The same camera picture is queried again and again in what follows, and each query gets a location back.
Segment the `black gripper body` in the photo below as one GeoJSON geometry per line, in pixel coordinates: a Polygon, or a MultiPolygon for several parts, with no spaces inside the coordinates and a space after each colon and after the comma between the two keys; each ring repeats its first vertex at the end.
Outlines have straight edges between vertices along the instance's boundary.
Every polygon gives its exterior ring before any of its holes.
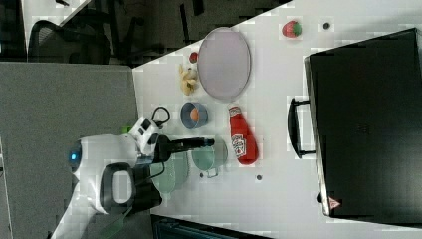
{"type": "Polygon", "coordinates": [[[155,144],[153,162],[160,163],[167,161],[171,154],[176,151],[178,143],[170,140],[165,135],[159,135],[155,144]]]}

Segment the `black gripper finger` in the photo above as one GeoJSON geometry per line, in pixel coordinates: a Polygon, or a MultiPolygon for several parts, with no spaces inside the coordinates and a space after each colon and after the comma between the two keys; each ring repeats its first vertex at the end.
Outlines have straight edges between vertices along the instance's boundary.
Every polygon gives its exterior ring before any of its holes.
{"type": "Polygon", "coordinates": [[[214,138],[205,138],[205,137],[191,137],[191,138],[182,138],[174,141],[177,145],[186,148],[198,148],[205,146],[212,146],[215,143],[214,138]]]}

